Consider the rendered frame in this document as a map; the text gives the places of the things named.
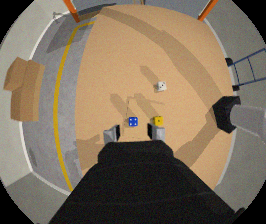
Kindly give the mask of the blue die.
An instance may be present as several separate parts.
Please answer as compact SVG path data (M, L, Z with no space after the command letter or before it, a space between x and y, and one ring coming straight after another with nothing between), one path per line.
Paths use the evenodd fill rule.
M129 126L138 126L138 118L129 117Z

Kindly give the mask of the yellow die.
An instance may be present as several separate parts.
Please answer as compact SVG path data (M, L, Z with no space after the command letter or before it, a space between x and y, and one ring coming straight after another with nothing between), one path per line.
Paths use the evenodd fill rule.
M153 124L154 125L163 125L163 117L162 116L155 116L153 117Z

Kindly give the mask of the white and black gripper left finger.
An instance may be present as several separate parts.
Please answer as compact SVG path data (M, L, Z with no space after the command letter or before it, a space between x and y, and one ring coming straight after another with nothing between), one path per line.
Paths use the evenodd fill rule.
M116 142L120 138L120 124L114 125L112 128L109 130L104 130L103 131L103 137L104 137L104 146L108 142Z

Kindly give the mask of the white die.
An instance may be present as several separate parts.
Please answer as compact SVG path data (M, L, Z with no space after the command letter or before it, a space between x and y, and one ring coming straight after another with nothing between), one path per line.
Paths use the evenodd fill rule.
M156 86L157 86L157 91L164 91L164 90L167 89L166 88L166 82L165 81L158 82L156 84Z

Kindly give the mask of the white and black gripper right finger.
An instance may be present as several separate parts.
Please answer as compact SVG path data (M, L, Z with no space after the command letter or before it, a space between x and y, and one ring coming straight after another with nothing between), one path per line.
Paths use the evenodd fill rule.
M165 128L147 123L147 135L151 140L162 140L165 142Z

